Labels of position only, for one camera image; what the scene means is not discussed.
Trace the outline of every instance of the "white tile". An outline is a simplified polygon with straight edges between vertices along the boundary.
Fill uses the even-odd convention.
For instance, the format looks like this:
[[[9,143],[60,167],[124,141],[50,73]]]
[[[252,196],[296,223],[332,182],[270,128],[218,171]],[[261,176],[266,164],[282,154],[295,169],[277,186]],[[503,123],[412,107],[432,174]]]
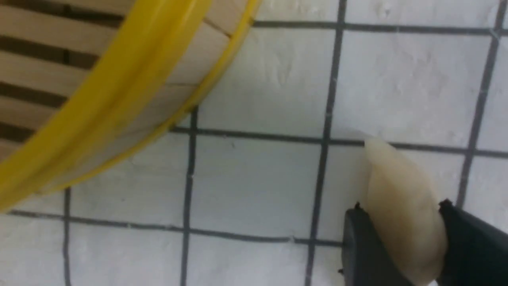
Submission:
[[[191,225],[308,237],[320,146],[200,136]]]
[[[64,286],[64,223],[0,216],[0,285]]]
[[[473,160],[464,210],[503,232],[508,232],[508,161],[476,157]]]
[[[71,224],[73,286],[178,285],[182,234]]]
[[[167,134],[141,153],[73,187],[71,214],[182,225],[188,136]]]
[[[344,286],[344,277],[338,273],[342,268],[340,248],[318,246],[315,250],[312,285]]]
[[[306,245],[191,236],[187,285],[303,285],[306,262]]]
[[[331,146],[321,199],[318,238],[342,241],[346,210],[365,204],[370,166],[363,148]]]
[[[252,29],[200,106],[199,127],[321,136],[334,31]]]
[[[16,210],[63,215],[63,191],[40,195],[33,194],[14,207]]]
[[[489,44],[487,36],[346,32],[333,137],[466,146]]]
[[[402,151],[431,180],[439,201],[457,198],[464,156]],[[318,238],[342,241],[344,216],[356,202],[365,205],[370,165],[363,148],[332,146],[321,200]]]
[[[478,148],[508,151],[508,39],[502,38],[485,105]]]
[[[434,186],[439,201],[457,200],[463,155],[417,151],[403,151],[403,154],[424,171]]]
[[[346,21],[370,24],[493,27],[499,0],[348,1]]]
[[[336,21],[339,0],[264,0],[257,20]]]

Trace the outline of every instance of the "white cream object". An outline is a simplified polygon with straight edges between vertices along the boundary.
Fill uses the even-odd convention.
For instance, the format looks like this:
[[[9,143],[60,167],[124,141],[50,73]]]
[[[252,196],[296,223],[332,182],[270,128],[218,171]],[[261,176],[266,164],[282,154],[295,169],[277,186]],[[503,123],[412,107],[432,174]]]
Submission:
[[[415,285],[440,274],[448,247],[433,186],[420,168],[380,139],[365,142],[372,173],[367,212],[399,271]]]

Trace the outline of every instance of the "bamboo steamer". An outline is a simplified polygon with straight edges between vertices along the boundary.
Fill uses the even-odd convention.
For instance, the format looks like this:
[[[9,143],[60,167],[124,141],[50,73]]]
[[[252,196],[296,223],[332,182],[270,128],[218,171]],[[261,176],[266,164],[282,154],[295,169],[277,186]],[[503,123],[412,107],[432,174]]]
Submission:
[[[0,210],[142,149],[223,73],[258,0],[0,0]]]

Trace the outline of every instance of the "grid pattern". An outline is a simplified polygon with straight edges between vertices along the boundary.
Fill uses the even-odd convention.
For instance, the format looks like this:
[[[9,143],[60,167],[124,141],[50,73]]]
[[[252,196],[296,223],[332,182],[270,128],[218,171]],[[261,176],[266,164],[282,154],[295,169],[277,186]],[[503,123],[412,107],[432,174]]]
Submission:
[[[391,142],[391,144],[401,150],[423,151],[430,153],[440,154],[458,154],[463,155],[465,160],[462,167],[462,175],[459,185],[459,192],[457,197],[457,206],[463,207],[466,198],[466,190],[468,185],[469,173],[473,158],[475,157],[490,157],[498,159],[507,159],[508,152],[497,150],[482,150],[478,149],[478,138],[482,125],[485,105],[489,95],[489,88],[492,79],[494,66],[496,64],[496,56],[498,54],[500,39],[503,36],[508,36],[508,30],[503,28],[503,20],[506,14],[507,2],[503,0],[500,2],[499,8],[496,13],[494,28],[468,28],[468,27],[434,27],[434,26],[414,26],[414,25],[378,25],[378,24],[355,24],[347,23],[346,16],[347,1],[341,0],[339,3],[339,11],[337,21],[256,21],[255,28],[289,28],[289,29],[325,29],[335,31],[335,40],[333,47],[332,66],[330,71],[330,81],[328,88],[328,96],[325,111],[325,123],[323,128],[323,135],[321,137],[311,136],[293,136],[285,134],[272,134],[272,133],[258,133],[258,132],[245,132],[245,131],[231,131],[221,129],[199,128],[198,127],[198,109],[196,108],[190,118],[190,127],[177,127],[171,130],[172,133],[187,134],[188,141],[188,166],[186,172],[185,182],[185,197],[183,208],[183,226],[173,226],[165,224],[146,224],[134,223],[128,221],[110,221],[101,219],[91,219],[71,215],[71,190],[65,190],[64,198],[64,213],[58,214],[45,214],[28,211],[14,210],[9,213],[12,216],[47,219],[62,221],[64,224],[64,239],[62,254],[64,258],[64,275],[66,286],[71,285],[71,264],[72,261],[69,257],[69,239],[70,239],[70,226],[71,224],[84,224],[104,226],[108,228],[128,228],[141,231],[165,231],[183,234],[182,254],[181,254],[181,275],[180,285],[187,285],[187,266],[189,260],[189,249],[192,248],[190,244],[190,236],[204,236],[215,237],[227,240],[237,240],[243,242],[256,242],[256,243],[288,243],[293,242],[299,245],[308,247],[307,265],[305,269],[305,286],[312,285],[313,266],[316,256],[316,247],[342,247],[341,242],[331,240],[318,239],[318,225],[320,223],[321,202],[323,196],[323,187],[325,183],[325,173],[327,167],[327,160],[329,158],[329,148],[331,146],[350,146],[361,147],[363,146],[362,140],[355,139],[334,139],[331,136],[332,129],[332,114],[334,111],[334,103],[337,90],[337,81],[339,76],[340,55],[342,49],[342,40],[345,31],[358,31],[358,32],[373,32],[373,33],[406,33],[406,34],[431,34],[431,35],[470,35],[470,36],[490,36],[491,42],[488,50],[487,60],[485,63],[483,77],[481,81],[480,93],[478,94],[477,103],[475,106],[474,119],[471,127],[470,137],[467,147],[449,147],[439,145],[427,144],[413,144],[406,142]],[[83,19],[101,19],[101,15],[80,15],[79,18]],[[252,236],[222,231],[210,231],[191,226],[191,207],[193,201],[193,184],[194,173],[196,169],[197,141],[205,136],[212,137],[230,137],[230,138],[243,138],[243,139],[257,139],[266,141],[280,141],[280,142],[293,142],[309,145],[320,146],[320,158],[317,171],[317,180],[315,183],[315,193],[313,209],[311,213],[311,226],[310,234],[308,237],[267,237],[267,236]]]

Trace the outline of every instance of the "yellow rim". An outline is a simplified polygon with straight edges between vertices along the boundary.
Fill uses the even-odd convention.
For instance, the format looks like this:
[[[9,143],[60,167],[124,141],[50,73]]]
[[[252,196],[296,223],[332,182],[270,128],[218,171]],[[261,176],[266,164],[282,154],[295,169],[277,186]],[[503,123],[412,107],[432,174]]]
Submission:
[[[72,99],[0,164],[0,210],[78,165],[138,114],[185,52],[210,5],[211,0],[136,1]]]
[[[205,97],[208,92],[213,88],[215,83],[219,80],[222,74],[225,72],[226,68],[233,60],[236,52],[239,50],[247,32],[252,25],[253,17],[258,10],[259,4],[261,0],[249,0],[247,3],[247,7],[242,16],[242,19],[233,33],[231,40],[220,57],[217,64],[213,67],[213,69],[208,73],[203,82],[199,85],[199,87],[194,91],[194,93],[184,102],[184,104],[178,109],[178,111],[173,114],[167,121],[157,127],[150,135],[148,135],[145,139],[139,142],[134,147],[128,149],[124,153],[113,157],[112,159],[106,161],[101,166],[95,168],[94,170],[86,173],[85,175],[71,180],[68,183],[59,185],[53,189],[53,191],[60,191],[69,186],[79,184],[82,181],[88,180],[99,173],[113,167],[114,165],[126,160],[130,156],[138,153],[140,150],[144,149],[147,145],[152,143],[154,140],[159,138],[165,132],[168,131],[169,128],[173,127],[178,123],[190,110],[192,110],[196,105],[201,102],[201,100]]]

